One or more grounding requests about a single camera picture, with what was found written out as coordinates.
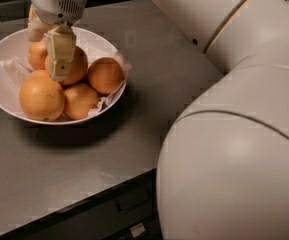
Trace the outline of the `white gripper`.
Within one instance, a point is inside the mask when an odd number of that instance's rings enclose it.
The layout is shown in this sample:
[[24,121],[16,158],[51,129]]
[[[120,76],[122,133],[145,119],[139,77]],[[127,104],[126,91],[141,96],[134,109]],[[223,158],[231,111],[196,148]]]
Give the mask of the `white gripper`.
[[72,28],[83,16],[87,0],[31,0],[27,38],[30,42],[45,40],[49,61],[46,68],[57,82],[65,80],[71,70],[76,47]]

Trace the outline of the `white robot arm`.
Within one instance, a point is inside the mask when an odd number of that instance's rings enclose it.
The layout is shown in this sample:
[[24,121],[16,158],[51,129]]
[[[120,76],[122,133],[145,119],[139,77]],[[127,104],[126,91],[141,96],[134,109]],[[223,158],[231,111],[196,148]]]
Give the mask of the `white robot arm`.
[[152,0],[224,72],[170,128],[164,240],[289,240],[289,0]]

